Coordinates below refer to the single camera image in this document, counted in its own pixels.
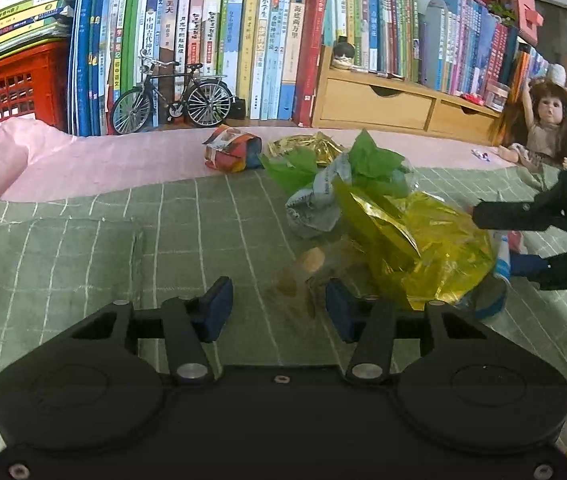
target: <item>yellow foil wrapper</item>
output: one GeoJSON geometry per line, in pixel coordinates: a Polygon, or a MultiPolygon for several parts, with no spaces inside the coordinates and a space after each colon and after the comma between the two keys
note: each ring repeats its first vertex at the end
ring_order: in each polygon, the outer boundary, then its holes
{"type": "Polygon", "coordinates": [[[295,135],[275,140],[268,144],[268,151],[270,156],[280,156],[299,147],[313,150],[317,157],[317,165],[322,168],[329,166],[344,151],[343,146],[321,132],[312,136],[295,135]]]}
{"type": "Polygon", "coordinates": [[[334,184],[382,294],[394,297],[402,290],[414,310],[430,300],[455,304],[495,267],[488,232],[467,213],[421,192],[373,198],[341,181],[334,184]]]}

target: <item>green checkered tablecloth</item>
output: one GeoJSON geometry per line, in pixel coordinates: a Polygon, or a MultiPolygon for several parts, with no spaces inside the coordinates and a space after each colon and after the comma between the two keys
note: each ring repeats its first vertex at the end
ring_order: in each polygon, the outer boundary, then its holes
{"type": "MultiPolygon", "coordinates": [[[[503,200],[534,194],[514,168],[418,174],[421,190],[460,206],[495,200],[497,190],[503,200]]],[[[264,172],[252,171],[51,203],[0,201],[0,370],[112,300],[154,308],[197,296],[222,275],[234,282],[235,302],[222,336],[206,347],[216,371],[225,364],[345,367],[353,348],[325,313],[299,322],[273,296],[273,279],[296,256],[340,236],[297,238],[286,198],[264,172]]],[[[563,252],[567,234],[526,234],[526,244],[542,255],[563,252]]],[[[359,293],[371,286],[365,275],[349,285],[359,293]]],[[[567,292],[514,280],[507,309],[489,325],[567,377],[567,292]]],[[[397,342],[393,366],[403,369],[418,352],[417,342],[397,342]]],[[[140,354],[166,370],[161,342],[144,341],[140,354]]],[[[567,423],[560,446],[567,446],[567,423]]]]}

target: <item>doll hair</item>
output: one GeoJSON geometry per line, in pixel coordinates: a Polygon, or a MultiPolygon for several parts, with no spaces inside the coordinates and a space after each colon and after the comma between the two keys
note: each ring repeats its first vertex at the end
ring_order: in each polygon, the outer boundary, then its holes
{"type": "MultiPolygon", "coordinates": [[[[531,99],[534,120],[539,122],[539,103],[542,99],[554,97],[561,101],[563,106],[563,120],[559,125],[557,136],[557,161],[567,158],[567,91],[556,83],[538,78],[531,81],[531,99]]],[[[525,123],[525,114],[521,101],[509,104],[503,112],[503,120],[507,125],[507,145],[513,142],[526,145],[528,142],[528,127],[525,123]]]]}

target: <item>wooden drawer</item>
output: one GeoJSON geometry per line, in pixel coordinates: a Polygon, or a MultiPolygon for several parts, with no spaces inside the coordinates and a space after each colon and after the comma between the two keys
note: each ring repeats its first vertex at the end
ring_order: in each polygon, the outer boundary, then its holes
{"type": "Polygon", "coordinates": [[[490,131],[494,123],[495,118],[491,115],[442,100],[433,111],[428,132],[474,144],[490,145],[490,131]]]}
{"type": "Polygon", "coordinates": [[[428,96],[328,79],[321,110],[315,110],[315,115],[321,121],[370,124],[371,128],[380,130],[393,127],[423,130],[432,105],[433,99],[428,96]]]}

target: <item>wooden drawer organizer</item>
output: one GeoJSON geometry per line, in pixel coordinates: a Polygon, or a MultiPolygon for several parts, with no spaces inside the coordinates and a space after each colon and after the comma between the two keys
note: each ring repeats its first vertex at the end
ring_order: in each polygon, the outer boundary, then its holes
{"type": "Polygon", "coordinates": [[[323,48],[313,128],[405,132],[492,145],[499,114],[422,85],[330,68],[323,48]]]}

